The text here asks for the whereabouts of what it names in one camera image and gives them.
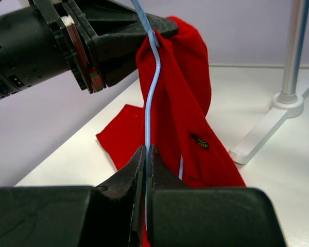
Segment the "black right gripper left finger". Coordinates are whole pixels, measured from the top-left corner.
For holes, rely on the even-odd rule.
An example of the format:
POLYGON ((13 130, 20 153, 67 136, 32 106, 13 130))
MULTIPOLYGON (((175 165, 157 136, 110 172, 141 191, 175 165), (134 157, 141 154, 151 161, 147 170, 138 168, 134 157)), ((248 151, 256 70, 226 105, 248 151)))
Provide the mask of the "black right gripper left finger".
POLYGON ((141 246, 144 163, 141 146, 96 187, 0 188, 0 246, 141 246))

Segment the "red t-shirt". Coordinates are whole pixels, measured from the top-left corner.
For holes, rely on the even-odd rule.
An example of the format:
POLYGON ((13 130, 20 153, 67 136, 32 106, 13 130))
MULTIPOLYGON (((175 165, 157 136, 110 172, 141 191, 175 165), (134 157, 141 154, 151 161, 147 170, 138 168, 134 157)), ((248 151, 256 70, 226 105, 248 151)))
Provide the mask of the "red t-shirt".
MULTIPOLYGON (((151 143, 164 164, 190 187, 245 187, 235 163, 209 126, 211 104, 208 50, 199 31, 175 17, 178 33, 169 39, 155 30, 161 70, 151 104, 151 143)), ((145 104, 155 73, 149 39, 136 55, 143 108, 126 104, 96 135, 117 170, 145 145, 145 104)))

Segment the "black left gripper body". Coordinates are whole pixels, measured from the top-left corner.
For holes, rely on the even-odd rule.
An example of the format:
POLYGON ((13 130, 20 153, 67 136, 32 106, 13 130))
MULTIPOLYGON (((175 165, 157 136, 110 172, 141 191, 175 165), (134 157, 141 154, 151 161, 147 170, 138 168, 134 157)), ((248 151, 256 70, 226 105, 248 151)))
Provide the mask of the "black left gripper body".
POLYGON ((30 1, 0 15, 0 100, 66 71, 89 93, 114 86, 136 69, 146 36, 115 1, 30 1))

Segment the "light blue wire hanger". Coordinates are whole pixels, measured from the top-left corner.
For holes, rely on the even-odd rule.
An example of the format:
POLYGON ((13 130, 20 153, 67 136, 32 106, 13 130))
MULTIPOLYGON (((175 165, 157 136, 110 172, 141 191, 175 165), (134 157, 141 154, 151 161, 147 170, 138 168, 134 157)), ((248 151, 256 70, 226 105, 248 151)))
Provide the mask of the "light blue wire hanger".
POLYGON ((139 1, 132 1, 135 11, 142 23, 144 30, 148 34, 149 44, 155 58, 156 70, 150 85, 150 89, 146 99, 145 105, 145 147, 146 147, 146 159, 145 159, 145 171, 146 171, 146 191, 145 191, 145 225, 147 232, 148 242, 152 242, 152 209, 151 209, 151 196, 152 196, 152 157, 150 153, 151 147, 151 106, 153 95, 157 86, 158 78, 161 71, 161 61, 158 52, 160 47, 159 41, 156 37, 154 30, 152 29, 147 15, 142 8, 139 1))

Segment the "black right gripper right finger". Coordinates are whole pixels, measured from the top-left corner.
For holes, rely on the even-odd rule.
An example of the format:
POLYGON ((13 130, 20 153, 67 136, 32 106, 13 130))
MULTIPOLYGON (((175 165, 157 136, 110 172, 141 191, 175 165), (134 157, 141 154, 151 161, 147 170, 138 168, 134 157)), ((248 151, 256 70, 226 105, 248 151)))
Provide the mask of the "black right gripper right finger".
POLYGON ((156 146, 147 155, 147 239, 151 246, 286 246, 263 191, 190 188, 156 146))

